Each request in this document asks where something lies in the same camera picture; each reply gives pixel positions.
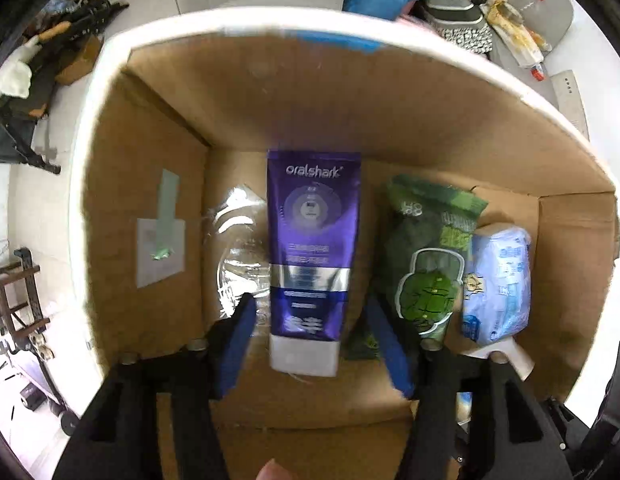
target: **plastic bag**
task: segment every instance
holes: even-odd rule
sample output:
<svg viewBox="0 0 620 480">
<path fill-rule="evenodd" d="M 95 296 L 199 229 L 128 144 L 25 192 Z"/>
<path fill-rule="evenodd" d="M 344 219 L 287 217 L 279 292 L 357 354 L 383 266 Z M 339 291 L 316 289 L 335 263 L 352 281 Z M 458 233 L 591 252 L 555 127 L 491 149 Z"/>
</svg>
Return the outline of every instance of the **plastic bag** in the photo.
<svg viewBox="0 0 620 480">
<path fill-rule="evenodd" d="M 244 292 L 257 303 L 255 332 L 269 328 L 269 256 L 266 202 L 247 186 L 229 190 L 226 199 L 208 212 L 206 242 L 219 241 L 216 266 L 219 318 L 232 316 Z"/>
<path fill-rule="evenodd" d="M 480 9 L 520 67 L 532 68 L 543 61 L 539 46 L 523 25 L 523 16 L 507 0 L 488 0 Z"/>
<path fill-rule="evenodd" d="M 487 345 L 527 326 L 530 313 L 530 235 L 492 224 L 472 238 L 463 298 L 463 335 Z"/>
<path fill-rule="evenodd" d="M 387 186 L 389 235 L 378 248 L 369 293 L 383 294 L 421 337 L 443 340 L 463 288 L 478 216 L 488 205 L 475 194 L 407 175 Z M 346 343 L 346 358 L 371 359 L 378 347 L 363 317 Z"/>
</svg>

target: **green packaging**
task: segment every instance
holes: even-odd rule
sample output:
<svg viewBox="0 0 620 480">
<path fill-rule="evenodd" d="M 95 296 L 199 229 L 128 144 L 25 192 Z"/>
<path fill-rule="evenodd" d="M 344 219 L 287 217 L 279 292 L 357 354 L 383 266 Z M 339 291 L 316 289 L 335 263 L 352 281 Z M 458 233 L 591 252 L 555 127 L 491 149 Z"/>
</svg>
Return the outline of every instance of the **green packaging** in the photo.
<svg viewBox="0 0 620 480">
<path fill-rule="evenodd" d="M 488 203 L 469 191 L 408 175 L 393 177 L 386 195 L 391 218 L 377 248 L 370 292 L 384 295 L 396 315 L 413 322 L 421 337 L 443 340 L 463 288 L 472 234 Z M 346 345 L 346 357 L 374 358 L 377 351 L 370 336 L 360 319 Z"/>
</svg>

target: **metal bolt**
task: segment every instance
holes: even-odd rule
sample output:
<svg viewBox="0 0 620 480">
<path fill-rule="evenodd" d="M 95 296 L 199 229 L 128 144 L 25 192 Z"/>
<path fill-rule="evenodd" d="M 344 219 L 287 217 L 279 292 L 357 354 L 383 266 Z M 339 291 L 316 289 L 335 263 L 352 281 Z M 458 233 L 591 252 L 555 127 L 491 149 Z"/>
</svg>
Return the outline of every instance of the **metal bolt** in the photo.
<svg viewBox="0 0 620 480">
<path fill-rule="evenodd" d="M 500 352 L 498 350 L 496 350 L 495 352 L 490 352 L 490 360 L 499 365 L 509 363 L 509 359 L 507 358 L 507 356 L 503 352 Z"/>
<path fill-rule="evenodd" d="M 191 352 L 205 351 L 207 350 L 207 339 L 205 339 L 205 337 L 193 339 L 187 344 L 187 349 Z"/>
<path fill-rule="evenodd" d="M 443 344 L 436 339 L 421 339 L 421 348 L 428 352 L 438 352 L 443 348 Z"/>
<path fill-rule="evenodd" d="M 136 354 L 134 352 L 123 352 L 119 356 L 119 362 L 122 365 L 133 365 L 137 361 L 139 361 L 139 354 Z"/>
</svg>

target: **toothpaste tube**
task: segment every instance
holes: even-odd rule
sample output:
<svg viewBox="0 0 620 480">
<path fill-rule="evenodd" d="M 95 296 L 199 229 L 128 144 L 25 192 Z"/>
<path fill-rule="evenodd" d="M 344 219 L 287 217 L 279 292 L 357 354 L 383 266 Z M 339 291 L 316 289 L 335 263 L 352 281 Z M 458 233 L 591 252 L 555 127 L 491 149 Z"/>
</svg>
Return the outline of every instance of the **toothpaste tube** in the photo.
<svg viewBox="0 0 620 480">
<path fill-rule="evenodd" d="M 334 376 L 357 241 L 361 159 L 269 152 L 270 365 Z"/>
</svg>

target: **white floor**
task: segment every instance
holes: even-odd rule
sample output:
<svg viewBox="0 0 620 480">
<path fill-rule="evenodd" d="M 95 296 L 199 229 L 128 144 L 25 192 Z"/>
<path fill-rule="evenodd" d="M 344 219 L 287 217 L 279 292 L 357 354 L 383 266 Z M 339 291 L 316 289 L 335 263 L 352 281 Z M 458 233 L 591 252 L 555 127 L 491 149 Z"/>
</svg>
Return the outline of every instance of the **white floor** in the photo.
<svg viewBox="0 0 620 480">
<path fill-rule="evenodd" d="M 125 1 L 130 7 L 108 27 L 106 39 L 121 30 L 177 13 L 175 0 Z M 61 174 L 53 175 L 29 166 L 11 166 L 7 197 L 10 251 L 28 247 L 34 262 L 41 267 L 36 276 L 37 289 L 44 315 L 51 319 L 45 336 L 55 354 L 48 368 L 69 407 L 78 415 L 84 412 L 102 380 L 88 350 L 85 319 L 74 301 L 68 248 L 72 141 L 89 82 L 90 75 L 69 87 L 58 88 L 50 103 L 50 116 L 40 121 L 33 138 L 33 148 L 49 162 L 59 164 Z M 7 167 L 0 166 L 0 171 L 7 173 Z M 30 412 L 21 405 L 18 393 L 24 386 L 24 379 L 19 377 L 0 383 L 0 428 L 34 478 L 48 480 L 52 478 L 68 438 L 60 431 L 58 419 L 47 406 Z M 10 421 L 13 405 L 16 406 L 14 420 Z"/>
<path fill-rule="evenodd" d="M 175 0 L 126 1 L 130 3 L 130 8 L 110 25 L 106 37 L 178 13 Z M 584 49 L 584 44 L 594 45 L 597 55 L 592 56 L 592 49 Z M 586 106 L 590 138 L 620 183 L 620 60 L 578 4 L 575 6 L 574 24 L 548 60 L 547 67 L 550 74 L 567 68 L 576 73 Z M 52 319 L 46 337 L 55 353 L 55 359 L 49 363 L 50 371 L 69 406 L 79 415 L 101 381 L 100 372 L 88 351 L 89 335 L 85 320 L 74 301 L 68 248 L 72 141 L 89 80 L 90 76 L 86 76 L 56 92 L 50 117 L 37 128 L 34 138 L 35 149 L 45 153 L 50 162 L 61 165 L 61 175 L 55 176 L 28 166 L 12 166 L 7 208 L 10 248 L 29 247 L 34 261 L 41 267 L 37 286 L 44 313 Z M 586 384 L 575 390 L 571 399 L 570 408 L 589 424 L 596 415 L 616 357 L 615 348 L 620 339 L 619 320 L 620 288 L 617 287 L 610 292 L 600 334 L 592 350 L 595 360 L 584 369 Z M 2 384 L 0 391 L 5 398 L 17 399 L 18 386 L 19 383 L 11 379 Z M 30 438 L 22 435 L 17 427 L 24 425 L 25 417 L 33 416 L 38 417 L 37 424 L 41 429 L 39 434 Z M 23 422 L 16 424 L 17 417 L 21 417 L 18 420 Z M 46 408 L 40 408 L 35 413 L 24 413 L 22 409 L 15 408 L 15 420 L 11 426 L 6 423 L 5 410 L 0 413 L 0 419 L 3 427 L 12 428 L 10 439 L 15 452 L 34 478 L 51 478 L 66 442 L 66 438 L 58 433 L 58 421 L 49 416 Z"/>
</svg>

